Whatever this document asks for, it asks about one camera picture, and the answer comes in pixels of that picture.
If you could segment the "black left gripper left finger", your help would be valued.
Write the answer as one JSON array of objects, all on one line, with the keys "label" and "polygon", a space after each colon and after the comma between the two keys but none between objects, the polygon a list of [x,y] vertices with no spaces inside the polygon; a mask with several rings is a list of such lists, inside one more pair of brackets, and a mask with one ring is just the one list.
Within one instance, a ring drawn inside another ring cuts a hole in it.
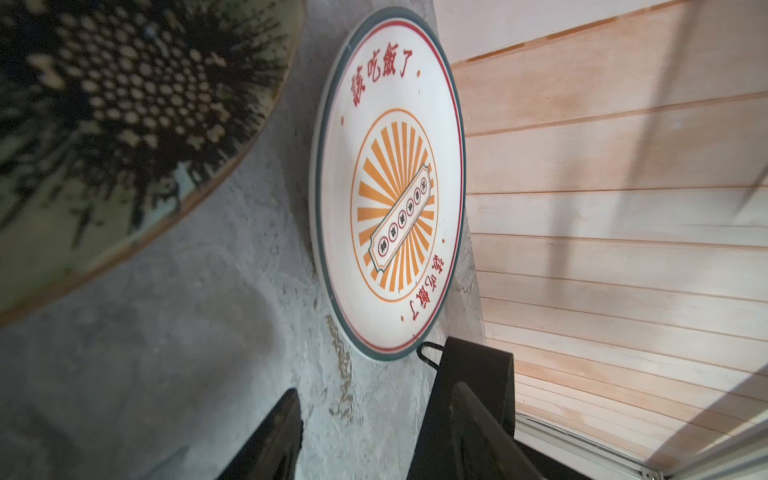
[{"label": "black left gripper left finger", "polygon": [[299,393],[290,388],[217,479],[294,479],[302,442]]}]

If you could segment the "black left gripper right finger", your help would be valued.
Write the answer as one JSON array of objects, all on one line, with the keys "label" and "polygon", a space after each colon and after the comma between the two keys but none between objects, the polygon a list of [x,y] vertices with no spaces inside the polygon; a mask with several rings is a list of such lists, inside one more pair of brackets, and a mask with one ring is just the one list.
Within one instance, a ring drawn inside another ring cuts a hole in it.
[{"label": "black left gripper right finger", "polygon": [[454,385],[451,435],[459,479],[542,479],[465,382]]}]

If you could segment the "black wire dish rack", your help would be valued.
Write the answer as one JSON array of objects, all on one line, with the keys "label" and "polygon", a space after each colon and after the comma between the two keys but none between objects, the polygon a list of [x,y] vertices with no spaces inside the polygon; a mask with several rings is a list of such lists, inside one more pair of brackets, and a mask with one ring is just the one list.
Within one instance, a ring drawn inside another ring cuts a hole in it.
[{"label": "black wire dish rack", "polygon": [[409,479],[583,479],[514,440],[514,357],[454,337],[423,342],[417,356],[436,377]]}]

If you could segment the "white plate orange sunburst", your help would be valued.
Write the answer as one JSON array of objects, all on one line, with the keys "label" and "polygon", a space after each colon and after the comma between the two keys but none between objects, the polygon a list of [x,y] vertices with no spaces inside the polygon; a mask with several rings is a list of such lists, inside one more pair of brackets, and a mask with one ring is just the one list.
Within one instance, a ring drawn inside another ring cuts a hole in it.
[{"label": "white plate orange sunburst", "polygon": [[465,189],[461,105],[435,32],[407,8],[371,13],[331,68],[309,177],[315,267],[362,355],[399,360],[435,324],[459,258]]}]

